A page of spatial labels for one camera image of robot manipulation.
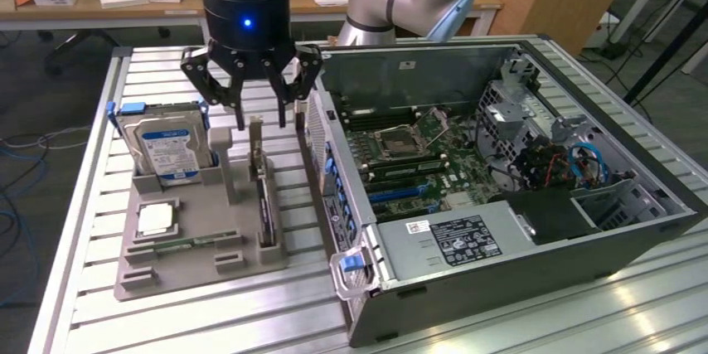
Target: metal slotted table surface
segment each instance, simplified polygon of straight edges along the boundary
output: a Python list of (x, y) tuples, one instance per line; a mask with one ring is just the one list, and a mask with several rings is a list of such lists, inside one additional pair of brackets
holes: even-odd
[[(527, 39), (708, 201), (708, 176), (601, 81), (553, 42)], [(69, 211), (30, 352), (708, 352), (708, 224), (646, 253), (610, 278), (406, 335), (349, 347), (342, 306), (329, 273), (322, 233), (297, 131), (277, 125), (265, 82), (245, 88), (245, 110), (262, 114), (266, 151), (277, 165), (290, 267), (134, 301), (114, 298), (121, 233), (134, 160), (105, 107), (195, 100), (179, 69), (181, 47), (118, 49), (111, 61), (89, 150)], [(225, 72), (215, 68), (218, 78)], [(542, 92), (565, 115), (579, 109), (551, 80)], [(235, 126), (221, 106), (213, 126)], [(246, 157), (247, 131), (234, 130), (233, 158)]]

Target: black pole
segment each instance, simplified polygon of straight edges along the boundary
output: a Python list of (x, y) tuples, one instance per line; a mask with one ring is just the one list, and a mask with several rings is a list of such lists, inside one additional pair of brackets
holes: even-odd
[(673, 43), (659, 55), (659, 58), (654, 62), (653, 66), (650, 66), (650, 69), (641, 77), (641, 80), (638, 80), (638, 83), (634, 85), (634, 88), (630, 90), (630, 93), (627, 93), (627, 95), (625, 96), (625, 101), (629, 104), (631, 104), (637, 100), (642, 91), (646, 89), (647, 85), (653, 81), (654, 77), (662, 72), (666, 63), (677, 55), (677, 52), (686, 44), (686, 41), (689, 41), (694, 32), (701, 28), (701, 25), (706, 21), (706, 17), (708, 17), (708, 2), (706, 2), (705, 6), (701, 8), (699, 12), (694, 16), (694, 19), (689, 22), (689, 24), (686, 24), (685, 29), (682, 29), (682, 32), (674, 38)]

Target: blue cable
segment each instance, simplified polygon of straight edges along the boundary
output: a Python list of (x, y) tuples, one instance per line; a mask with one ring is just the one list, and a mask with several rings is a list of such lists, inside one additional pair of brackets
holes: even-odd
[(38, 176), (35, 177), (35, 180), (23, 188), (18, 189), (15, 192), (9, 192), (10, 198), (18, 198), (22, 194), (25, 194), (46, 177), (47, 177), (47, 163), (45, 162), (45, 159), (37, 158), (37, 157), (25, 157), (23, 155), (18, 155), (17, 153), (9, 151), (5, 148), (0, 148), (0, 153), (5, 153), (7, 156), (15, 159), (22, 159), (26, 161), (35, 161), (41, 163), (41, 172)]
[(605, 161), (602, 160), (602, 152), (601, 150), (598, 149), (598, 147), (591, 144), (591, 143), (575, 143), (570, 150), (569, 150), (569, 162), (571, 164), (571, 170), (574, 171), (574, 174), (583, 178), (583, 173), (581, 171), (581, 168), (578, 167), (578, 165), (575, 165), (575, 156), (574, 156), (574, 149), (575, 148), (585, 148), (587, 149), (590, 152), (593, 152), (595, 154), (595, 157), (598, 158), (598, 163), (599, 163), (599, 168), (602, 169), (602, 175), (603, 175), (603, 180), (605, 182), (609, 182), (610, 181), (610, 171), (607, 169), (607, 166), (606, 166), (606, 163)]
[(0, 215), (13, 217), (15, 219), (15, 221), (17, 221), (17, 223), (19, 225), (19, 228), (23, 231), (25, 236), (27, 237), (27, 246), (29, 246), (29, 249), (30, 249), (30, 257), (33, 258), (33, 264), (34, 264), (33, 277), (30, 278), (30, 280), (27, 281), (25, 286), (19, 290), (17, 290), (15, 293), (13, 293), (0, 302), (0, 308), (2, 308), (2, 307), (7, 306), (11, 303), (11, 300), (21, 293), (23, 293), (31, 287), (33, 284), (37, 283), (37, 280), (38, 280), (38, 277), (39, 277), (39, 274), (41, 274), (41, 263), (39, 263), (39, 260), (37, 259), (35, 239), (33, 238), (33, 234), (30, 233), (30, 228), (27, 227), (27, 223), (25, 222), (23, 217), (17, 215), (13, 212), (9, 212), (9, 211), (0, 211)]

